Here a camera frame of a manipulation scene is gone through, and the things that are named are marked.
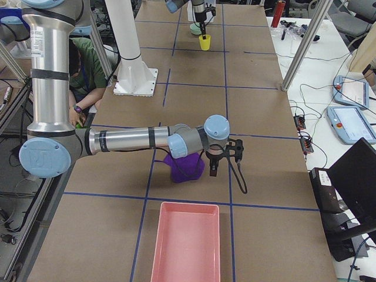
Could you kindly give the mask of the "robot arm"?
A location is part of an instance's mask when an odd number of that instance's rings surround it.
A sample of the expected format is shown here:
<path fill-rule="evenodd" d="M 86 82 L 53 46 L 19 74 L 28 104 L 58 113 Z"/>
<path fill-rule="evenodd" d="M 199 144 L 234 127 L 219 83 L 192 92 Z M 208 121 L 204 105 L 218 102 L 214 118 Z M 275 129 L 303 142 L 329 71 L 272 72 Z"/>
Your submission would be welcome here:
<path fill-rule="evenodd" d="M 23 1 L 32 49 L 33 122 L 19 161 L 30 174 L 51 178 L 78 159 L 99 152 L 132 152 L 168 147 L 175 159 L 204 151 L 216 162 L 230 149 L 230 124 L 221 115 L 202 126 L 184 124 L 110 131 L 78 129 L 69 121 L 69 35 L 90 15 L 89 2 Z"/>
<path fill-rule="evenodd" d="M 181 7 L 183 7 L 189 0 L 168 0 L 166 1 L 166 6 L 170 13 L 177 12 Z M 213 16 L 216 15 L 216 8 L 212 4 L 205 3 L 204 0 L 191 0 L 190 1 L 193 8 L 194 20 L 199 24 L 201 35 L 203 39 L 207 39 L 206 34 L 206 23 L 207 13 L 210 12 Z"/>

